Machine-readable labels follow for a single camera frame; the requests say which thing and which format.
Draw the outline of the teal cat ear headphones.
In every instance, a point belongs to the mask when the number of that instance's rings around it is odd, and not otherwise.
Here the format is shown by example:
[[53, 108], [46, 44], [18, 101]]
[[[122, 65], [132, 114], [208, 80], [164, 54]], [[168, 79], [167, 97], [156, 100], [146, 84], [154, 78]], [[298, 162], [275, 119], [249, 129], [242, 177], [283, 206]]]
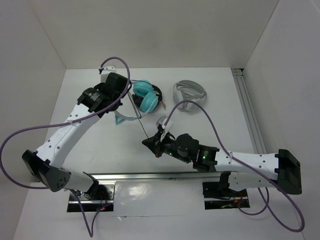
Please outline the teal cat ear headphones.
[[134, 106], [142, 113], [137, 116], [125, 116], [117, 110], [115, 114], [115, 125], [118, 126], [126, 121], [135, 121], [143, 118], [145, 115], [153, 112], [162, 102], [163, 94], [160, 88], [151, 84], [147, 80], [131, 80], [133, 85], [133, 94], [131, 95]]

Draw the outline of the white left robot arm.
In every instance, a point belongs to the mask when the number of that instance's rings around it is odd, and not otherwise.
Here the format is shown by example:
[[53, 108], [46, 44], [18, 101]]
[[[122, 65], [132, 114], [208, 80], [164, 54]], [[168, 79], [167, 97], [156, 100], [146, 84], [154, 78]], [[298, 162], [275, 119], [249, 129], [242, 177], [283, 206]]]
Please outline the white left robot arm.
[[128, 88], [128, 79], [115, 72], [107, 74], [105, 80], [83, 91], [77, 99], [65, 126], [58, 130], [35, 151], [26, 150], [22, 159], [28, 170], [52, 192], [62, 189], [80, 191], [88, 200], [97, 197], [99, 182], [91, 175], [77, 173], [63, 167], [70, 151], [106, 112], [121, 106], [122, 93]]

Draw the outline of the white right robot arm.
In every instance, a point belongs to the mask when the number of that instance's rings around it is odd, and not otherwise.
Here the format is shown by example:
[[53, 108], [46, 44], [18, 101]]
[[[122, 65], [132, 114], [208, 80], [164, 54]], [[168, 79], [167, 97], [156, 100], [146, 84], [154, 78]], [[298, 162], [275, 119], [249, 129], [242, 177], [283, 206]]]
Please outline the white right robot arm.
[[174, 138], [160, 133], [144, 139], [155, 157], [167, 154], [202, 173], [220, 173], [218, 190], [223, 196], [248, 188], [279, 186], [286, 194], [302, 194], [301, 164], [287, 149], [277, 153], [225, 153], [217, 147], [202, 145], [185, 133]]

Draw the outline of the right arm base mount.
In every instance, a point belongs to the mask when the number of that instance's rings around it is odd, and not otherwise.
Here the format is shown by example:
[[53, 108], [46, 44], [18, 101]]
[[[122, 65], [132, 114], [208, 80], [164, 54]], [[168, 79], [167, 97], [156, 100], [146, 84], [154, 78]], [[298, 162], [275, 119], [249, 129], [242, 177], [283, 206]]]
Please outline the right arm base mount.
[[230, 172], [209, 172], [202, 177], [202, 194], [205, 210], [226, 210], [250, 208], [248, 193], [243, 190], [232, 190], [228, 180]]

